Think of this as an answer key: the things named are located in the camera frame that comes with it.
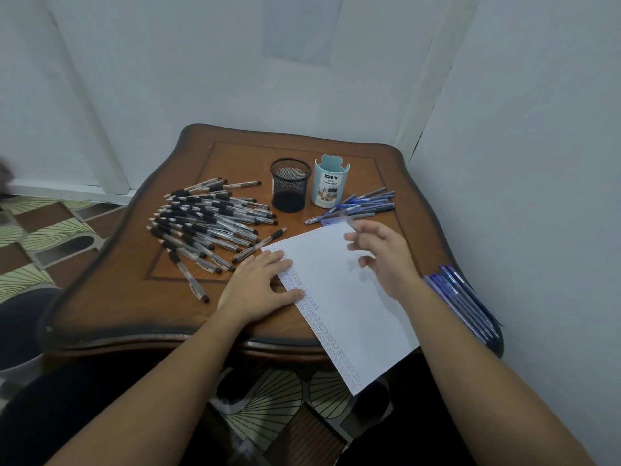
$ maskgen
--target right hand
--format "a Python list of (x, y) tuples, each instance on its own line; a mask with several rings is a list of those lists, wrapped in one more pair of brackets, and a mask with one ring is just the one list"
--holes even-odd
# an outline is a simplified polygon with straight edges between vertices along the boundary
[(345, 234), (351, 242), (348, 250), (367, 250), (373, 257), (360, 257), (358, 264), (368, 266), (388, 296), (401, 300), (421, 278), (416, 271), (406, 239), (390, 227), (370, 220), (353, 222), (356, 232)]

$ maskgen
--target left hand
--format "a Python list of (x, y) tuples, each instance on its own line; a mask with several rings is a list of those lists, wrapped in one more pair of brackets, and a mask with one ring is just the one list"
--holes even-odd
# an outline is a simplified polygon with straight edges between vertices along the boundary
[(284, 252), (264, 251), (258, 257), (251, 255), (236, 269), (218, 301), (218, 312), (230, 316), (243, 326), (258, 321), (274, 309), (297, 303), (304, 298), (302, 289), (275, 293), (269, 281), (293, 264), (281, 260)]

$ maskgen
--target black pants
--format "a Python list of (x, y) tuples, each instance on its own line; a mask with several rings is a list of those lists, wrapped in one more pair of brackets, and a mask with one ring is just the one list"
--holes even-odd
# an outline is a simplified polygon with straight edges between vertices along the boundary
[[(44, 464), (160, 359), (137, 352), (85, 357), (41, 376), (0, 415), (0, 465)], [(397, 364), (389, 379), (393, 412), (355, 439), (338, 464), (474, 464), (422, 354)], [(199, 423), (182, 464), (226, 464), (204, 429)]]

